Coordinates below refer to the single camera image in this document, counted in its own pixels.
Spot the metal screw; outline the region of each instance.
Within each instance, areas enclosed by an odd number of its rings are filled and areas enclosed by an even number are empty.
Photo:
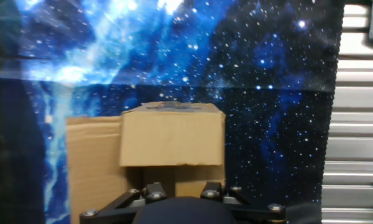
[[[152,192],[149,196],[153,199],[160,199],[164,194],[162,192]]]
[[[231,187],[232,190],[242,190],[242,187],[238,187],[238,186],[234,186],[234,187]]]
[[[89,210],[83,212],[83,215],[86,216],[86,217],[92,217],[92,216],[95,216],[97,213],[98,213],[98,210],[93,208],[93,209],[89,209]]]
[[[268,208],[271,211],[280,211],[283,208],[283,206],[281,206],[279,204],[276,204],[276,203],[272,203],[272,204],[268,205]]]
[[[132,193],[132,194],[136,194],[136,193],[138,193],[139,191],[138,191],[137,189],[130,189],[129,192]]]
[[[205,190],[203,192],[203,195],[206,196],[206,197],[215,197],[215,196],[218,196],[219,195],[219,192],[216,191],[216,190]]]

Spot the cardboard box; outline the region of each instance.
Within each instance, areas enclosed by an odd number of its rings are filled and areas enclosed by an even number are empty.
[[[144,185],[160,182],[168,197],[200,197],[207,181],[225,183],[224,166],[147,167]]]
[[[119,167],[120,117],[67,119],[71,223],[141,186],[140,169]]]
[[[224,124],[212,104],[154,102],[124,112],[120,165],[221,166]]]
[[[202,105],[202,108],[205,108],[205,112],[188,111],[183,113],[186,116],[194,114],[198,118],[201,116],[200,113],[208,113],[205,115],[206,119],[216,121],[217,125],[221,125],[214,126],[213,124],[212,126],[216,128],[214,129],[214,132],[218,135],[216,139],[221,142],[221,145],[205,144],[203,141],[202,145],[209,147],[208,149],[215,155],[213,157],[216,160],[214,162],[210,159],[207,161],[205,160],[206,153],[193,151],[197,156],[194,163],[215,163],[220,164],[220,166],[120,167],[121,150],[119,149],[121,148],[123,120],[120,116],[68,118],[67,161],[71,223],[79,224],[79,214],[84,211],[91,208],[99,210],[127,190],[131,188],[141,189],[146,184],[161,182],[169,197],[199,197],[207,181],[224,183],[224,115],[213,105]]]

